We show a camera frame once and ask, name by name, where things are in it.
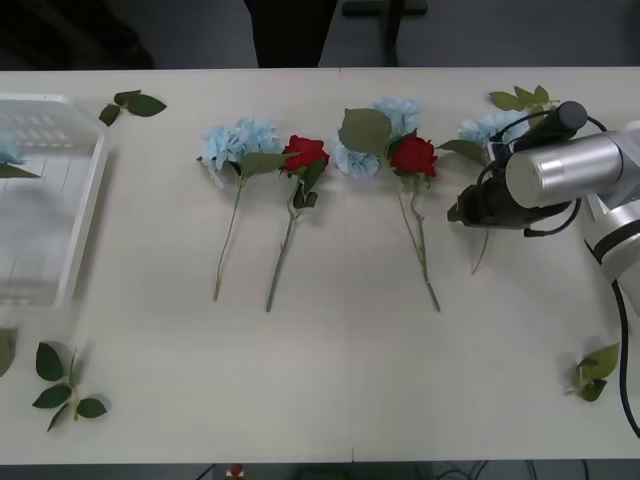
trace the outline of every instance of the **dark floor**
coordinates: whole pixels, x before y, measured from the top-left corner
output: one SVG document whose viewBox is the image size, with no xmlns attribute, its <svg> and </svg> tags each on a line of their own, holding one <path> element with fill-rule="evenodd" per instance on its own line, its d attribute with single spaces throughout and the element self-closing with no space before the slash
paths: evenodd
<svg viewBox="0 0 640 480">
<path fill-rule="evenodd" d="M 524 461 L 435 463 L 358 463 L 335 465 L 245 465 L 245 480 L 435 480 L 439 475 L 462 469 L 473 472 L 472 480 L 637 480 L 640 461 L 591 460 L 587 471 L 579 460 L 533 462 L 532 472 Z M 16 480 L 222 480 L 230 465 L 217 465 L 202 478 L 208 465 L 95 465 L 0 467 L 0 478 Z M 444 477 L 465 480 L 460 474 Z"/>
</svg>

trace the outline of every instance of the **silver cylinder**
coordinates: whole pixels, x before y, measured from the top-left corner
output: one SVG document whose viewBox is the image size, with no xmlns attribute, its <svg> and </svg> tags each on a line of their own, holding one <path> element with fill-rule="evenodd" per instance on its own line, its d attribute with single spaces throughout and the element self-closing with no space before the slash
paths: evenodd
<svg viewBox="0 0 640 480">
<path fill-rule="evenodd" d="M 507 188 L 525 208 L 569 202 L 615 185 L 622 155 L 602 134 L 517 152 L 507 163 Z"/>
</svg>

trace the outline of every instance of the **leaf sprig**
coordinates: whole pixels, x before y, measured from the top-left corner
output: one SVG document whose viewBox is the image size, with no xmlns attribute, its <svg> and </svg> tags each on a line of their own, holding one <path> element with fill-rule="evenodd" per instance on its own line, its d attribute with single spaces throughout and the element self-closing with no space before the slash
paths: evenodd
<svg viewBox="0 0 640 480">
<path fill-rule="evenodd" d="M 551 100 L 549 92 L 542 86 L 538 85 L 534 92 L 529 92 L 524 88 L 513 87 L 515 95 L 507 92 L 491 92 L 489 97 L 493 104 L 500 110 L 515 110 L 522 112 L 528 110 L 529 113 L 538 113 L 544 110 L 553 110 L 555 104 L 560 100 Z M 534 127 L 542 120 L 542 117 L 534 117 L 529 119 L 529 126 Z"/>
<path fill-rule="evenodd" d="M 70 397 L 73 395 L 73 421 L 78 417 L 97 418 L 107 413 L 106 407 L 96 398 L 80 399 L 78 395 L 78 376 L 76 367 L 76 354 L 74 352 L 69 366 L 69 373 L 65 376 L 65 369 L 56 350 L 48 343 L 40 343 L 36 353 L 36 371 L 38 376 L 48 382 L 59 382 L 53 387 L 47 388 L 33 402 L 36 408 L 59 408 L 55 413 L 47 432 L 51 431 L 58 423 L 62 413 L 71 405 Z"/>
<path fill-rule="evenodd" d="M 157 98 L 143 94 L 142 90 L 116 93 L 113 101 L 115 105 L 110 103 L 100 113 L 100 120 L 107 127 L 113 125 L 123 110 L 138 117 L 153 117 L 167 108 Z"/>
<path fill-rule="evenodd" d="M 578 395 L 587 402 L 595 402 L 607 385 L 607 378 L 618 364 L 620 344 L 615 343 L 586 355 L 576 367 L 573 388 L 568 394 Z"/>
</svg>

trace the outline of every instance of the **blue hydrangea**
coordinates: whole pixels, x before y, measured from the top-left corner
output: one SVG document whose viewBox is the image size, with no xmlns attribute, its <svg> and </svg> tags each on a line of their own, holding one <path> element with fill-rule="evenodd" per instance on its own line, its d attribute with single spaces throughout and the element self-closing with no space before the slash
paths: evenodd
<svg viewBox="0 0 640 480">
<path fill-rule="evenodd" d="M 378 157 L 370 153 L 359 153 L 347 150 L 338 137 L 331 141 L 329 160 L 345 175 L 353 177 L 371 177 L 378 171 Z"/>
<path fill-rule="evenodd" d="M 489 143 L 489 138 L 495 135 L 504 127 L 516 120 L 524 117 L 526 113 L 510 112 L 499 113 L 497 115 L 489 115 L 481 120 L 466 120 L 458 127 L 458 134 L 462 140 L 470 140 L 484 147 Z M 502 139 L 505 143 L 509 143 L 516 138 L 520 138 L 529 130 L 529 123 L 522 122 L 515 127 L 510 128 L 503 135 Z"/>
<path fill-rule="evenodd" d="M 413 100 L 385 97 L 373 104 L 373 108 L 384 113 L 391 120 L 391 139 L 413 132 L 420 126 L 420 108 Z"/>
<path fill-rule="evenodd" d="M 23 162 L 20 159 L 15 135 L 0 131 L 0 164 L 4 163 L 21 164 Z"/>
<path fill-rule="evenodd" d="M 284 148 L 273 122 L 257 122 L 253 118 L 242 118 L 229 129 L 213 128 L 202 139 L 207 142 L 202 148 L 202 163 L 220 188 L 224 185 L 218 174 L 225 162 L 239 162 L 251 152 L 281 153 Z"/>
</svg>

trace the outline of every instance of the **flower head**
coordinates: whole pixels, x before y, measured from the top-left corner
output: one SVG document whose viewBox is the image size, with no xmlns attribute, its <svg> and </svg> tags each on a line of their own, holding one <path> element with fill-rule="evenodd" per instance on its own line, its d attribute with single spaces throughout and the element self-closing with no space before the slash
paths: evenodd
<svg viewBox="0 0 640 480">
<path fill-rule="evenodd" d="M 420 108 L 413 100 L 385 97 L 373 104 L 373 108 L 391 120 L 391 139 L 395 140 L 418 128 Z"/>
<path fill-rule="evenodd" d="M 242 118 L 234 127 L 216 127 L 202 135 L 207 144 L 202 148 L 202 163 L 207 167 L 212 180 L 223 188 L 218 173 L 225 162 L 239 162 L 251 152 L 280 153 L 282 144 L 273 122 L 256 122 L 253 118 Z"/>
<path fill-rule="evenodd" d="M 289 145 L 285 147 L 282 153 L 297 153 L 298 155 L 289 158 L 280 170 L 295 173 L 302 167 L 310 167 L 316 160 L 320 159 L 324 160 L 326 168 L 329 164 L 329 155 L 325 153 L 322 147 L 324 147 L 322 140 L 310 140 L 293 135 L 289 139 Z"/>
<path fill-rule="evenodd" d="M 420 137 L 408 135 L 391 155 L 391 168 L 398 173 L 424 173 L 427 177 L 435 177 L 433 164 L 437 159 L 431 140 L 426 142 Z"/>
<path fill-rule="evenodd" d="M 4 163 L 19 165 L 23 162 L 20 159 L 20 151 L 16 144 L 15 135 L 10 132 L 0 131 L 0 164 Z"/>
<path fill-rule="evenodd" d="M 489 143 L 491 136 L 524 116 L 525 113 L 510 111 L 497 115 L 489 115 L 477 121 L 466 120 L 458 127 L 458 134 L 462 140 L 469 140 L 477 143 L 481 147 L 485 147 L 487 143 Z M 529 124 L 527 122 L 519 123 L 507 130 L 502 139 L 505 143 L 509 143 L 516 138 L 520 138 L 527 130 L 529 130 Z"/>
<path fill-rule="evenodd" d="M 370 153 L 359 153 L 347 150 L 338 137 L 331 145 L 331 161 L 340 171 L 354 177 L 371 177 L 378 171 L 378 157 Z"/>
</svg>

